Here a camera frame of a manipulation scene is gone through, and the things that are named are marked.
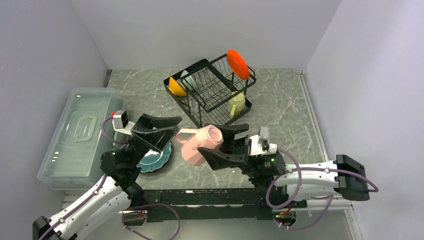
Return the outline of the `pink mug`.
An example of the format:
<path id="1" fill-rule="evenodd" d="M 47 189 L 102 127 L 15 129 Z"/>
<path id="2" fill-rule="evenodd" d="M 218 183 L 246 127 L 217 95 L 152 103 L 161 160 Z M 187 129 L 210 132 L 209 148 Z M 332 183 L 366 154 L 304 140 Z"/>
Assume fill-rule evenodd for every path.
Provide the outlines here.
<path id="1" fill-rule="evenodd" d="M 182 158 L 197 167 L 206 161 L 198 148 L 218 150 L 224 142 L 224 137 L 216 126 L 210 124 L 199 129 L 182 128 L 175 135 L 175 140 L 181 144 Z"/>

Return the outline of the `teal scalloped plate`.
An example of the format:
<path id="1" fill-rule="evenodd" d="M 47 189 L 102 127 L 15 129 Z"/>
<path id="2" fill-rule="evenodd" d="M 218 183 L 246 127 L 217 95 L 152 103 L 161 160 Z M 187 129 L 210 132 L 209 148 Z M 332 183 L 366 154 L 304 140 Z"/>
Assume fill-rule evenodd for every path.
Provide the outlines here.
<path id="1" fill-rule="evenodd" d="M 136 165 L 142 174 L 153 173 L 161 169 L 172 156 L 172 143 L 169 142 L 161 152 L 149 150 Z"/>

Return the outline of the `pale yellow mug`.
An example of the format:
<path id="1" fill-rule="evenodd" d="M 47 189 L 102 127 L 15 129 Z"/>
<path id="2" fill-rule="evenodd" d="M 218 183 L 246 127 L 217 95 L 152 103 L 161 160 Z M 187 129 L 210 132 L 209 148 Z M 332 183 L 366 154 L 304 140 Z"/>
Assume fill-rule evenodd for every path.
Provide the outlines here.
<path id="1" fill-rule="evenodd" d="M 245 108 L 246 97 L 243 93 L 239 93 L 228 101 L 227 110 L 229 117 L 233 119 L 239 115 Z"/>

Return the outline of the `yellow ribbed bowl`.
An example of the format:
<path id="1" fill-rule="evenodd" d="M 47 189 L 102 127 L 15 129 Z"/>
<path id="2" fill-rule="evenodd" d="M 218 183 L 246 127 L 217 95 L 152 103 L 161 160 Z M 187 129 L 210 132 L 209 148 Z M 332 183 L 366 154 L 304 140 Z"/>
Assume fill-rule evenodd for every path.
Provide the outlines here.
<path id="1" fill-rule="evenodd" d="M 187 95 L 185 90 L 180 86 L 180 84 L 172 76 L 169 78 L 168 89 L 174 96 L 177 96 L 177 97 L 185 97 Z"/>

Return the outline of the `black wire dish rack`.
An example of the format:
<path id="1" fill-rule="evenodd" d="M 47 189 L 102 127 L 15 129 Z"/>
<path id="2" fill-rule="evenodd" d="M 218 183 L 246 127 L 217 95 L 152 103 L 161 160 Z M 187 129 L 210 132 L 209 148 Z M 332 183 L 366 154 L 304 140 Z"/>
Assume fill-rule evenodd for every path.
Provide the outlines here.
<path id="1" fill-rule="evenodd" d="M 198 89 L 195 91 L 185 90 L 186 96 L 175 96 L 169 90 L 169 79 L 173 77 L 179 85 L 183 70 L 195 77 Z M 249 78 L 239 78 L 230 68 L 227 55 L 209 61 L 201 59 L 183 70 L 163 80 L 166 91 L 176 101 L 189 119 L 198 127 L 202 128 L 209 124 L 230 125 L 248 113 L 252 103 L 246 98 L 244 110 L 234 118 L 230 118 L 228 102 L 237 94 L 246 95 L 247 89 L 253 86 L 257 79 L 255 71 L 249 67 Z"/>

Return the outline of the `light green ceramic bowl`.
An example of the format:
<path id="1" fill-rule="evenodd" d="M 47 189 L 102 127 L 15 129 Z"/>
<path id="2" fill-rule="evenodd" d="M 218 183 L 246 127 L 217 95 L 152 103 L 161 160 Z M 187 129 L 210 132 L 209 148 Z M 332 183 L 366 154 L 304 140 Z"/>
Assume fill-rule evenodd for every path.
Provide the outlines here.
<path id="1" fill-rule="evenodd" d="M 196 91 L 199 87 L 194 76 L 190 75 L 187 70 L 183 70 L 180 76 L 180 82 L 183 89 L 187 91 Z"/>

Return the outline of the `orange plate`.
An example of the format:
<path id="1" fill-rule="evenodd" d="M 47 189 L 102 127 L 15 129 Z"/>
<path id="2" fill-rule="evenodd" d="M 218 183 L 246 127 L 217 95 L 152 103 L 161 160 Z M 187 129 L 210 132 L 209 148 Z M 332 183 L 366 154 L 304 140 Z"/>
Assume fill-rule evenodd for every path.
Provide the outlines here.
<path id="1" fill-rule="evenodd" d="M 229 49 L 226 53 L 226 57 L 234 74 L 241 79 L 248 80 L 250 77 L 250 71 L 242 56 L 234 49 Z"/>

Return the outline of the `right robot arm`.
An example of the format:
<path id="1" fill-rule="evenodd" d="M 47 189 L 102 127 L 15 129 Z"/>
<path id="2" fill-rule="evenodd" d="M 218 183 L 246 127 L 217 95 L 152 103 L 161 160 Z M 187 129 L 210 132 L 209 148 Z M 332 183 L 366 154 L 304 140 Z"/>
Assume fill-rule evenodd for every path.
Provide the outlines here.
<path id="1" fill-rule="evenodd" d="M 270 143 L 271 132 L 260 126 L 258 133 L 236 139 L 248 124 L 216 125 L 222 138 L 219 147 L 199 146 L 198 152 L 214 171 L 238 168 L 256 189 L 260 201 L 273 209 L 293 202 L 325 196 L 363 202 L 378 188 L 366 177 L 365 167 L 345 154 L 333 161 L 300 164 L 292 154 Z"/>

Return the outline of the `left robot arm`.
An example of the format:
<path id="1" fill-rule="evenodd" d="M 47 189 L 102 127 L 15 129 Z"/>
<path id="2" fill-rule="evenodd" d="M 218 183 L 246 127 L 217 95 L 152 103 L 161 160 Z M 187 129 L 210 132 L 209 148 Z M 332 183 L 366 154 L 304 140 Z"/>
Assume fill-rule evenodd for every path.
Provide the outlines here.
<path id="1" fill-rule="evenodd" d="M 51 217 L 40 216 L 32 224 L 34 240 L 82 240 L 105 220 L 121 211 L 144 215 L 146 208 L 162 206 L 136 182 L 140 160 L 149 152 L 162 152 L 179 130 L 180 116 L 142 114 L 131 122 L 119 110 L 104 120 L 113 130 L 129 136 L 117 150 L 100 157 L 103 176 L 67 208 Z"/>

